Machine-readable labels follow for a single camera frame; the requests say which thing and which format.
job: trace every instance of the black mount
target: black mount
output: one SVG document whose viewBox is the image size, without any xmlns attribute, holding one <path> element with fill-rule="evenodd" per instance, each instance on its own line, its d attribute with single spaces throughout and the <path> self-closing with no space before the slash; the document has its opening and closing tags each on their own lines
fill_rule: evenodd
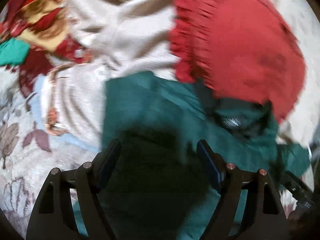
<svg viewBox="0 0 320 240">
<path fill-rule="evenodd" d="M 92 162 L 76 170 L 53 168 L 44 182 L 31 213 L 27 240 L 116 240 L 97 198 L 108 183 L 121 152 L 115 139 L 106 151 L 98 153 Z M 242 171 L 233 163 L 226 163 L 214 153 L 205 140 L 197 143 L 197 154 L 213 189 L 221 194 L 214 214 L 201 240 L 286 240 L 288 225 L 280 196 L 267 171 Z M 287 172 L 281 182 L 298 200 L 298 207 L 314 206 L 312 192 Z M 70 197 L 70 189 L 77 190 L 81 214 L 88 236 L 79 234 Z M 241 190 L 248 190 L 244 216 L 239 233 L 229 236 L 236 215 Z M 21 240 L 8 221 L 0 228 L 8 230 L 8 239 Z"/>
</svg>

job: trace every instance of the leaf print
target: leaf print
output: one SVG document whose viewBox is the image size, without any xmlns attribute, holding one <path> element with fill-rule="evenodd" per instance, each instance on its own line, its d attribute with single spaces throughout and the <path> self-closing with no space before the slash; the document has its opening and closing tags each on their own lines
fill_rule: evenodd
<svg viewBox="0 0 320 240">
<path fill-rule="evenodd" d="M 3 139 L 4 132 L 5 132 L 5 130 L 7 130 L 7 127 L 8 127 L 8 123 L 5 123 L 5 124 L 0 128 L 0 140 Z"/>
<path fill-rule="evenodd" d="M 15 112 L 17 117 L 20 117 L 21 116 L 21 110 L 20 109 L 17 109 Z"/>
<path fill-rule="evenodd" d="M 36 94 L 37 94 L 37 93 L 32 94 L 32 95 L 27 99 L 27 101 L 26 101 L 26 110 L 27 110 L 27 112 L 30 112 L 30 111 L 31 111 L 31 106 L 30 106 L 29 102 L 30 102 L 30 100 L 31 100 Z"/>
<path fill-rule="evenodd" d="M 34 137 L 36 138 L 36 143 L 37 145 L 47 151 L 47 152 L 51 152 L 51 149 L 49 147 L 49 138 L 48 138 L 48 134 L 43 131 L 43 130 L 40 130 L 40 129 L 36 129 L 34 131 Z"/>
<path fill-rule="evenodd" d="M 13 123 L 9 127 L 5 124 L 1 129 L 0 147 L 2 148 L 3 169 L 5 169 L 5 160 L 14 150 L 19 141 L 17 136 L 19 132 L 19 124 Z"/>
<path fill-rule="evenodd" d="M 24 148 L 24 147 L 26 147 L 27 145 L 29 145 L 30 143 L 31 143 L 31 141 L 32 141 L 32 139 L 33 139 L 33 131 L 32 132 L 30 132 L 30 133 L 28 133 L 27 135 L 26 135 L 26 137 L 24 138 L 24 140 L 23 140 L 23 143 L 22 143 L 22 147 Z"/>
<path fill-rule="evenodd" d="M 18 177 L 4 186 L 5 206 L 7 210 L 16 212 L 20 217 L 29 215 L 32 210 L 30 192 L 26 189 L 25 179 Z"/>
</svg>

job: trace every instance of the white fabric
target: white fabric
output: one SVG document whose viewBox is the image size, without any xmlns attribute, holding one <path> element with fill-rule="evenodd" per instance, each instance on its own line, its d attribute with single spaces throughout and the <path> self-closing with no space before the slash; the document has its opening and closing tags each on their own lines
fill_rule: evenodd
<svg viewBox="0 0 320 240">
<path fill-rule="evenodd" d="M 68 0 L 72 34 L 98 54 L 98 59 L 63 71 L 56 107 L 60 122 L 75 136 L 97 146 L 103 123 L 104 82 L 151 69 L 174 79 L 170 69 L 177 58 L 168 50 L 167 30 L 175 17 L 172 0 Z M 305 87 L 295 109 L 280 127 L 280 134 L 303 146 L 315 131 L 320 116 L 320 23 L 306 0 L 271 0 L 292 27 L 307 63 Z M 46 116 L 50 87 L 44 85 Z"/>
<path fill-rule="evenodd" d="M 175 80 L 168 30 L 174 26 L 172 0 L 67 0 L 73 36 L 97 55 L 90 64 L 59 74 L 55 106 L 60 123 L 73 135 L 99 147 L 107 79 L 152 70 Z M 50 93 L 44 85 L 43 95 Z M 42 98 L 43 115 L 48 98 Z"/>
<path fill-rule="evenodd" d="M 96 155 L 46 136 L 44 131 L 40 133 L 27 104 L 19 89 L 18 72 L 0 67 L 0 208 L 24 238 L 32 208 L 50 170 L 75 169 Z M 33 131 L 37 135 L 25 145 Z M 9 142 L 9 147 L 4 148 L 4 142 Z M 74 190 L 71 198 L 74 203 Z"/>
</svg>

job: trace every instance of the red cloth with fringe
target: red cloth with fringe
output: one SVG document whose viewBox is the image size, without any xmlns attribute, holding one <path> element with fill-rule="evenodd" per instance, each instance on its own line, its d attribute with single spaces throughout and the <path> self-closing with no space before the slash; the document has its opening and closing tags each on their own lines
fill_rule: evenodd
<svg viewBox="0 0 320 240">
<path fill-rule="evenodd" d="M 273 103 L 281 122 L 303 87 L 305 63 L 269 0 L 175 0 L 171 51 L 180 82 L 203 78 L 215 98 Z"/>
</svg>

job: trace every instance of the floral pattern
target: floral pattern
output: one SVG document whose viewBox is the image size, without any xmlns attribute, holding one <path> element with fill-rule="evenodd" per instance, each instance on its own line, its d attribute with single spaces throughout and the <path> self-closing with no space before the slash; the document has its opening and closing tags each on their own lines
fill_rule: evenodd
<svg viewBox="0 0 320 240">
<path fill-rule="evenodd" d="M 66 0 L 57 0 L 61 7 L 65 1 Z M 12 20 L 13 27 L 10 28 L 12 32 L 11 36 L 21 34 L 21 32 L 29 26 L 29 24 L 24 20 L 24 17 L 30 17 L 31 15 L 37 14 L 39 11 L 43 10 L 46 2 L 47 0 L 37 0 L 31 4 L 32 6 L 30 6 L 30 10 L 25 11 L 23 15 L 21 15 L 22 12 L 18 13 L 16 18 Z M 52 17 L 53 19 L 51 20 L 53 20 L 54 23 L 51 20 L 48 20 L 46 15 L 46 17 L 41 18 L 43 19 L 42 21 L 39 20 L 37 25 L 33 26 L 33 28 L 37 27 L 36 33 L 42 39 L 52 38 L 53 36 L 58 35 L 58 33 L 62 31 L 63 26 L 67 21 L 69 21 L 69 19 L 64 17 L 65 9 L 61 9 L 59 7 L 56 9 L 56 12 L 59 17 Z M 5 33 L 9 33 L 7 30 L 9 27 L 7 25 L 9 24 L 0 23 L 0 34 L 2 35 L 3 40 L 9 38 L 8 35 L 5 35 Z M 52 64 L 47 59 L 47 52 L 44 48 L 32 43 L 30 46 L 31 49 L 25 63 L 20 66 L 5 66 L 6 70 L 11 71 L 12 73 L 19 73 L 19 86 L 21 93 L 25 98 L 28 98 L 32 94 L 33 85 L 38 75 L 47 75 L 47 73 L 53 68 Z M 61 44 L 56 48 L 55 54 L 76 63 L 85 63 L 92 60 L 92 52 L 81 46 L 70 34 L 67 34 Z"/>
<path fill-rule="evenodd" d="M 8 182 L 4 186 L 3 195 L 8 195 L 4 202 L 4 214 L 10 223 L 18 232 L 26 231 L 32 207 L 36 202 L 34 193 L 30 193 L 26 188 L 26 182 L 23 177 L 18 177 Z"/>
<path fill-rule="evenodd" d="M 5 169 L 5 159 L 8 157 L 15 146 L 17 145 L 17 142 L 19 140 L 19 137 L 17 136 L 19 132 L 19 124 L 14 123 L 8 127 L 8 124 L 4 124 L 0 128 L 0 150 L 2 153 L 3 158 L 3 166 L 2 168 Z"/>
<path fill-rule="evenodd" d="M 49 153 L 51 152 L 48 134 L 44 130 L 36 129 L 36 122 L 33 123 L 33 131 L 28 133 L 24 138 L 22 147 L 25 148 L 27 145 L 29 145 L 33 138 L 35 138 L 37 145 L 41 149 Z"/>
</svg>

